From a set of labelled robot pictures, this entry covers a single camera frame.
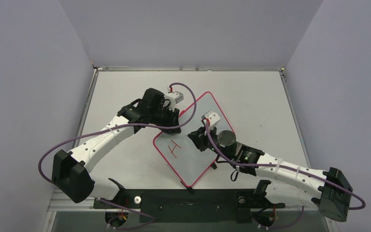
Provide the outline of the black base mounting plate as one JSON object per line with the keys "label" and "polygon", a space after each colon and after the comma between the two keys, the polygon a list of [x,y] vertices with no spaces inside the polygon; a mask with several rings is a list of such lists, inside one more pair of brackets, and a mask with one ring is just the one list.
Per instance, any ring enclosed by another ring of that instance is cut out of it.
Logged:
{"label": "black base mounting plate", "polygon": [[121,205],[139,209],[140,223],[156,218],[159,223],[221,222],[250,223],[265,217],[284,203],[271,203],[255,189],[127,189],[113,199],[112,205],[94,202],[96,209],[115,209]]}

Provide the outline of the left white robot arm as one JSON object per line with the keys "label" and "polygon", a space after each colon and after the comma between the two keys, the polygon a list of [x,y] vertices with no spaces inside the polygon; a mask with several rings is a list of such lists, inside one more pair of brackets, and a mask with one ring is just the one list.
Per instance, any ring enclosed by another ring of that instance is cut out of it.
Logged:
{"label": "left white robot arm", "polygon": [[153,88],[147,89],[141,99],[118,111],[104,127],[105,133],[68,152],[58,151],[54,155],[52,182],[74,203],[93,197],[105,199],[113,208],[121,207],[125,201],[121,192],[124,187],[112,178],[94,179],[90,172],[114,147],[146,124],[159,126],[162,132],[168,134],[180,133],[180,111],[176,105],[183,98],[180,92],[164,94]]}

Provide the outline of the lower black board clip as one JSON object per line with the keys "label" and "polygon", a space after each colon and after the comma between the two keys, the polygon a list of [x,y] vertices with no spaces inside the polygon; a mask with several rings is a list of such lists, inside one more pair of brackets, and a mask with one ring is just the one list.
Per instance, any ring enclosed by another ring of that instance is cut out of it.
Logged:
{"label": "lower black board clip", "polygon": [[181,184],[186,188],[186,190],[187,190],[190,194],[192,194],[192,195],[195,194],[194,189],[193,189],[192,187],[187,186],[183,181],[181,181],[180,183],[181,183]]}

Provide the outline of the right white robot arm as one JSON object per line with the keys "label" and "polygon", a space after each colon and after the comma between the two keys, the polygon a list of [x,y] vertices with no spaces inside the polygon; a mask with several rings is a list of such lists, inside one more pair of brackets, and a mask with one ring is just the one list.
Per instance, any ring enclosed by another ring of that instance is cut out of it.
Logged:
{"label": "right white robot arm", "polygon": [[317,170],[301,167],[281,158],[237,142],[233,131],[200,127],[187,135],[197,150],[213,151],[224,158],[235,175],[250,174],[261,180],[253,193],[259,206],[284,204],[316,208],[325,217],[338,222],[347,220],[352,187],[343,172],[331,167]]}

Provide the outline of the pink framed whiteboard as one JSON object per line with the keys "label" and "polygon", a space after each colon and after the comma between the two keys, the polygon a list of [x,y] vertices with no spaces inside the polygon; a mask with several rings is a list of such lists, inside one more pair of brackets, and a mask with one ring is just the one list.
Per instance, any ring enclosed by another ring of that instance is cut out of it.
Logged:
{"label": "pink framed whiteboard", "polygon": [[203,174],[211,168],[217,156],[210,149],[200,151],[188,135],[203,126],[202,116],[212,110],[220,117],[216,133],[234,131],[224,115],[214,95],[206,91],[197,98],[197,109],[192,120],[181,127],[181,133],[159,133],[153,139],[153,145],[162,158],[167,162],[180,182],[187,188],[193,187]]}

